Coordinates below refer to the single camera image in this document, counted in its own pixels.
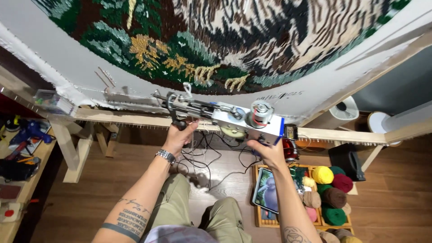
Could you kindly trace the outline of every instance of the wooden shelf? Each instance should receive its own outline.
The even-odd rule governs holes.
[[[10,133],[10,132],[4,132],[4,135],[6,138],[0,142],[0,157],[4,158],[7,155],[9,155],[12,151],[9,150],[8,145],[9,141],[15,136],[17,132]],[[48,134],[54,135],[52,129],[48,131]],[[20,203],[27,203],[30,201],[33,192],[35,191],[36,185],[39,182],[39,179],[41,177],[41,174],[45,168],[45,165],[47,164],[48,158],[51,155],[51,151],[54,148],[54,145],[56,144],[57,140],[52,141],[50,144],[40,143],[39,146],[36,148],[35,152],[33,153],[34,156],[39,157],[41,159],[41,164],[39,167],[39,171],[34,175],[32,178],[30,178],[29,181],[23,182],[23,187],[21,189],[20,194],[18,195],[18,198],[16,202]],[[13,239],[15,238],[15,234],[19,228],[19,225],[21,224],[23,214],[21,215],[21,218],[18,221],[11,222],[11,223],[3,223],[0,224],[0,242],[1,243],[11,243],[13,242]]]

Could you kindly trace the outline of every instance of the metal watch band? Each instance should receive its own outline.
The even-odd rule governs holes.
[[[161,149],[155,154],[155,157],[156,155],[166,159],[171,166],[176,162],[174,155],[166,150]]]

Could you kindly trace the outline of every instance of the hand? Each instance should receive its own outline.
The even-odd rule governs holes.
[[[186,118],[184,121],[186,123],[190,123],[192,119]],[[192,133],[197,127],[198,123],[192,122],[186,127],[186,129],[179,131],[176,126],[171,124],[168,130],[168,136],[166,137],[166,141],[162,146],[162,149],[172,153],[175,157],[177,157],[180,154],[183,145],[191,142]]]
[[[249,140],[248,146],[260,153],[261,158],[270,169],[286,167],[285,156],[283,155],[282,139],[276,145],[264,146],[256,140]]]

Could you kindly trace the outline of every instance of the tattoo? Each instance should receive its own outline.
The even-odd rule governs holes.
[[[123,211],[118,214],[117,224],[104,223],[102,228],[114,230],[139,242],[146,228],[146,224],[147,219],[143,216],[123,209]]]
[[[312,243],[297,227],[286,227],[283,236],[285,243]]]
[[[137,203],[137,202],[135,202],[135,200],[136,200],[136,199],[129,200],[129,199],[121,198],[120,200],[118,200],[118,202],[121,202],[121,201],[127,201],[126,204],[134,204],[135,206],[133,206],[132,208],[136,209],[137,211],[140,211],[140,212],[142,211],[143,213],[144,213],[144,212],[148,212],[148,213],[150,213],[147,209],[142,209],[142,208],[141,208],[142,205],[139,204],[139,203]]]

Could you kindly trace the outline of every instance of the black speaker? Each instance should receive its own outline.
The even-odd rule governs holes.
[[[328,150],[328,155],[331,165],[342,168],[346,176],[351,178],[354,182],[363,182],[366,180],[354,144],[342,144],[331,148]]]

